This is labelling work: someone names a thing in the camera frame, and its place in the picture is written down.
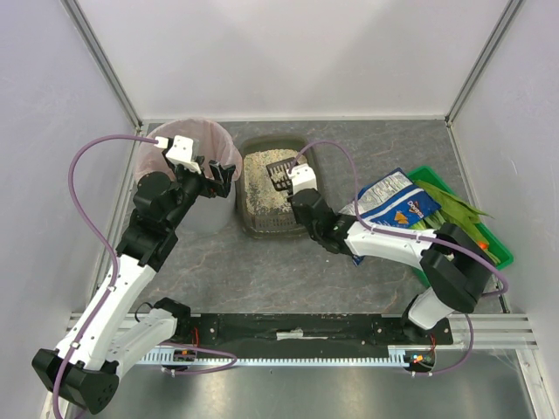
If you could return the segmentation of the litter clump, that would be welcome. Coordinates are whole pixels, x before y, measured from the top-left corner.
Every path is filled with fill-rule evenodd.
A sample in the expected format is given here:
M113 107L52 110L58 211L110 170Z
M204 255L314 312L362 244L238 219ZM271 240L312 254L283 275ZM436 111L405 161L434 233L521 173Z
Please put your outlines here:
M286 172L272 173L270 175L270 178L273 182L274 187L278 188L278 189L286 188L287 185L288 185L288 182L289 182L289 178L288 178Z

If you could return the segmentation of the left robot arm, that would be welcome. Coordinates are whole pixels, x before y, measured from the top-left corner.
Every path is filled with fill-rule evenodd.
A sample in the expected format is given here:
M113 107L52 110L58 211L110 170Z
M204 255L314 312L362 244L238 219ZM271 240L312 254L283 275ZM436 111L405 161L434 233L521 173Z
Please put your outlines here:
M192 342L190 308L170 298L157 301L122 336L116 333L174 249L176 228L197 198L230 194L234 165L210 161L209 167L211 177L176 164L174 178L156 171L139 181L135 208L106 279L66 337L53 350L38 350L31 362L54 402L64 399L96 415L113 399L127 371L152 348L166 341Z

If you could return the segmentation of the grey litter box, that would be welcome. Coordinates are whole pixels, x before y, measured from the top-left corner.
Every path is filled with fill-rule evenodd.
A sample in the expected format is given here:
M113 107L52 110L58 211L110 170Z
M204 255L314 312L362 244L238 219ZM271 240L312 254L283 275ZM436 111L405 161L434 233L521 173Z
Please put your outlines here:
M295 157L308 140L295 134L267 134L245 140L239 147L243 169L236 181L238 218L252 238L294 238L307 234L295 222L286 191L274 188L266 166Z

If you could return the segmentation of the black litter scoop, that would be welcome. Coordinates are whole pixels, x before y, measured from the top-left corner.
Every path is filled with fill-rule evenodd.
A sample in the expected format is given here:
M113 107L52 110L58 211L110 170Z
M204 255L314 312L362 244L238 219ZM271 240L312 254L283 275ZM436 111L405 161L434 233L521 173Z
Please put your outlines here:
M267 174L272 182L273 188L278 192L286 191L291 193L293 190L292 182L288 177L287 171L290 169L294 158L287 158L266 165Z

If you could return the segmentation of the grey bin with pink bag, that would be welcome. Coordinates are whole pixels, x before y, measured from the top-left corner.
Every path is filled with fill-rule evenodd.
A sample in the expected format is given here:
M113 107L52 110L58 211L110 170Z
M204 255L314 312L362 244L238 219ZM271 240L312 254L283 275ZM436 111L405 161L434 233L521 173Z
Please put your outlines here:
M173 120L150 131L148 137L151 139L165 137L173 140L178 135L197 142L197 151L193 155L204 158L200 170L207 179L213 178L210 161L219 163L223 168L233 165L235 172L231 179L235 182L240 177L243 159L231 135L220 124L202 118ZM187 168L176 170L174 164L166 161L161 148L143 142L135 155L135 182L140 182L144 176L153 172L162 172L173 182L185 181L189 178L196 181L201 179L200 174ZM179 229L196 233L216 233L230 222L234 207L234 187L231 187L227 197L199 196L185 215Z

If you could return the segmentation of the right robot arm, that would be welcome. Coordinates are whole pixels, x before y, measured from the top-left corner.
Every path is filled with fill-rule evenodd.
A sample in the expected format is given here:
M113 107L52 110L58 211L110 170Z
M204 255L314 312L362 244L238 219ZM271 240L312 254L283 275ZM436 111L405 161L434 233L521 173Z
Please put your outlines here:
M295 221L326 251L354 260L388 259L424 273L429 288L412 299L400 320L410 340L425 336L452 313L473 313L492 276L493 262L454 224L433 232L384 226L371 231L353 215L334 213L316 189L303 189L289 202Z

